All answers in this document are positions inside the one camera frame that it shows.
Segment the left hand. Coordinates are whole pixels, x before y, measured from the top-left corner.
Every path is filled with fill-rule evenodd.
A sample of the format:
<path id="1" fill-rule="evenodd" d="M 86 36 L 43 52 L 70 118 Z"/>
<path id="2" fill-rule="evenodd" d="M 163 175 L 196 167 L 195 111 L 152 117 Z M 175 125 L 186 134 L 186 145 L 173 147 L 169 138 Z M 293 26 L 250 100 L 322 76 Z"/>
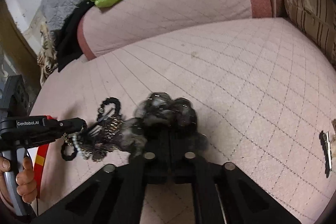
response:
<path id="1" fill-rule="evenodd" d="M 1 157 L 1 196 L 7 207 L 12 207 L 11 198 L 7 190 L 4 174 L 10 170 L 10 162 Z M 34 179 L 33 164 L 29 157 L 23 160 L 23 170 L 16 176 L 17 193 L 21 196 L 23 202 L 31 203 L 37 197 L 37 182 Z"/>

